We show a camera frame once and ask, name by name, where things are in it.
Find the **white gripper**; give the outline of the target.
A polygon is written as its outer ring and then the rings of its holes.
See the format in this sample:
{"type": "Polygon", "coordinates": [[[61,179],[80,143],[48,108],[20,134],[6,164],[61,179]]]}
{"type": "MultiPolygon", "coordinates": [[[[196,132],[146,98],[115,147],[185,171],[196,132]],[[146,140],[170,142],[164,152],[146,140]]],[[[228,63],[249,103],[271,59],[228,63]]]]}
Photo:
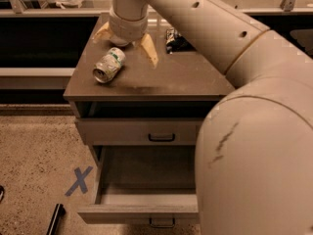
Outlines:
{"type": "Polygon", "coordinates": [[[137,47],[144,57],[155,68],[158,63],[157,49],[152,37],[146,33],[148,27],[148,15],[140,20],[130,21],[118,16],[113,9],[110,9],[109,22],[104,23],[94,34],[95,43],[101,40],[110,40],[113,36],[126,41],[137,41],[137,47]]]}

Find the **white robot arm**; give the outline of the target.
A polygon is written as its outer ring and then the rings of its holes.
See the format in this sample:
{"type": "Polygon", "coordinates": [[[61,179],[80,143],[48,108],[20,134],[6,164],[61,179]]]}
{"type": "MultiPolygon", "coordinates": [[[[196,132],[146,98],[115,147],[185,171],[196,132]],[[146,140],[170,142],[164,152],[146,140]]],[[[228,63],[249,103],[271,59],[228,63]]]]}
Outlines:
{"type": "Polygon", "coordinates": [[[202,235],[312,235],[312,60],[220,0],[112,0],[96,34],[139,39],[153,7],[234,86],[202,123],[196,192],[202,235]]]}

